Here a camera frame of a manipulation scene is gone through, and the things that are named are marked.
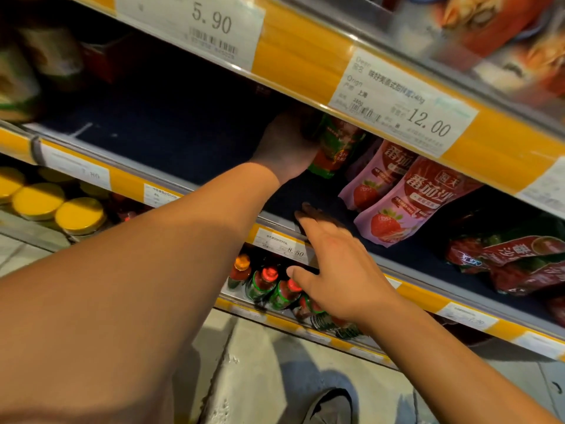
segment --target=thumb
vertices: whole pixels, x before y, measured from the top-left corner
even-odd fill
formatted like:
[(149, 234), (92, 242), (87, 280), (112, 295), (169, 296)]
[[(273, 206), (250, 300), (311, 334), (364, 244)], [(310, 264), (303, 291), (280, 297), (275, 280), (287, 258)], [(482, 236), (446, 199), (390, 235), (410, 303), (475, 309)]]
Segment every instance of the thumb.
[(305, 270), (300, 266), (289, 266), (286, 268), (286, 275), (296, 281), (302, 290), (310, 294), (314, 283), (317, 282), (318, 276), (314, 275), (312, 272)]

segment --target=pink pouch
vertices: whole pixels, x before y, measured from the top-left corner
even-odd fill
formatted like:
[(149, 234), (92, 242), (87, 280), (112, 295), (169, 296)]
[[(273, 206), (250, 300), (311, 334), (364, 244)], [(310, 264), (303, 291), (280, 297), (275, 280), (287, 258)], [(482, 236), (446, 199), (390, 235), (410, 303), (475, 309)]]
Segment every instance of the pink pouch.
[(442, 205), (481, 185), (419, 156), (383, 199), (357, 216), (355, 225), (364, 238), (390, 247), (413, 235)]
[(359, 156), (359, 159), (357, 159), (349, 166), (347, 171), (345, 171), (345, 179), (347, 181), (353, 180), (361, 173), (361, 171), (363, 171), (364, 167), (366, 167), (367, 164), (371, 162), (371, 159), (375, 156), (378, 148), (381, 146), (381, 144), (383, 144), (383, 141), (384, 140), (381, 137), (376, 137), (376, 140), (371, 144), (371, 147), (369, 147), (365, 151), (365, 153)]
[(371, 162), (338, 196), (348, 209), (366, 210), (400, 181), (417, 157), (413, 151), (384, 140)]

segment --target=person's right hand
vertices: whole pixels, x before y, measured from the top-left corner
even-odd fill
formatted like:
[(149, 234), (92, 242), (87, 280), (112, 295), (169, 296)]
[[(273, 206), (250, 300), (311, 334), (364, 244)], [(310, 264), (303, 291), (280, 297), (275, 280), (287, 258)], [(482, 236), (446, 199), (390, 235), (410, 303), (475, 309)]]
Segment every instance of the person's right hand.
[(320, 275), (300, 266), (290, 266), (286, 273), (324, 311), (366, 324), (371, 307), (401, 298), (351, 232), (310, 204), (304, 203), (302, 210), (295, 216), (314, 247)]

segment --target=hand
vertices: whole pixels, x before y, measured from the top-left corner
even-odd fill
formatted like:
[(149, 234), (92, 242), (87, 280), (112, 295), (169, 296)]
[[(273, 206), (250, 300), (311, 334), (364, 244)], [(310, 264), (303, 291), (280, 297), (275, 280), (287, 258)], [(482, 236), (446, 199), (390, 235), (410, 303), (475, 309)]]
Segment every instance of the hand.
[(300, 132), (302, 121), (313, 109), (300, 105), (279, 114), (265, 129), (251, 162), (269, 168), (280, 184), (299, 176), (314, 160), (319, 145)]
[(295, 216), (314, 247), (320, 275), (299, 266), (286, 273), (323, 310), (365, 325), (372, 308), (402, 298), (351, 232), (310, 204), (302, 204), (302, 210)]

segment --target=price tag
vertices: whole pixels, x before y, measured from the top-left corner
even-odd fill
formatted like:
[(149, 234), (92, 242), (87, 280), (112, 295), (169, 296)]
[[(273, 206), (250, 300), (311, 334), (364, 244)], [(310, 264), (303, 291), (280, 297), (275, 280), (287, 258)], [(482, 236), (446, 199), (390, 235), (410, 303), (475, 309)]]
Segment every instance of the price tag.
[(483, 314), (482, 312), (456, 304), (455, 302), (449, 302), (436, 314), (481, 331), (498, 323), (498, 318), (496, 317)]
[(356, 49), (329, 106), (439, 158), (478, 111), (363, 49)]
[(565, 344), (530, 331), (518, 336), (512, 343), (556, 360), (565, 354)]
[(354, 356), (363, 357), (363, 358), (366, 358), (367, 360), (370, 360), (370, 361), (375, 362), (375, 363), (381, 363), (383, 360), (385, 360), (385, 358), (383, 356), (380, 356), (378, 354), (374, 354), (370, 351), (367, 351), (366, 349), (352, 347), (349, 350), (349, 352), (351, 354), (353, 354)]
[(309, 264), (315, 256), (314, 249), (304, 242), (263, 228), (257, 230), (253, 245), (304, 264)]
[(385, 276), (385, 278), (388, 280), (388, 282), (390, 283), (390, 285), (392, 287), (394, 287), (395, 289), (397, 289), (398, 287), (400, 287), (402, 285), (402, 283), (400, 281), (397, 281), (393, 278), (389, 278), (387, 276)]
[(518, 192), (516, 197), (565, 219), (565, 156), (560, 156), (536, 181)]
[(299, 335), (300, 337), (303, 337), (304, 339), (308, 339), (312, 342), (318, 342), (318, 343), (321, 342), (322, 344), (325, 345), (329, 345), (329, 343), (332, 341), (332, 338), (330, 338), (329, 336), (324, 336), (318, 332), (308, 330), (303, 327), (297, 328), (296, 334)]
[(153, 208), (160, 207), (179, 198), (180, 196), (173, 195), (173, 193), (166, 192), (163, 189), (144, 183), (143, 202)]
[(232, 309), (237, 309), (237, 314), (249, 318), (250, 320), (256, 321), (258, 323), (265, 323), (267, 321), (267, 316), (265, 314), (258, 313), (257, 311), (253, 311), (243, 307), (236, 307)]
[(252, 0), (115, 0), (117, 17), (251, 71), (265, 10)]
[(102, 187), (107, 191), (112, 190), (109, 182), (108, 168), (101, 167), (95, 163), (70, 155), (59, 149), (41, 143), (41, 154), (45, 164), (53, 170), (64, 172), (71, 177), (86, 181)]

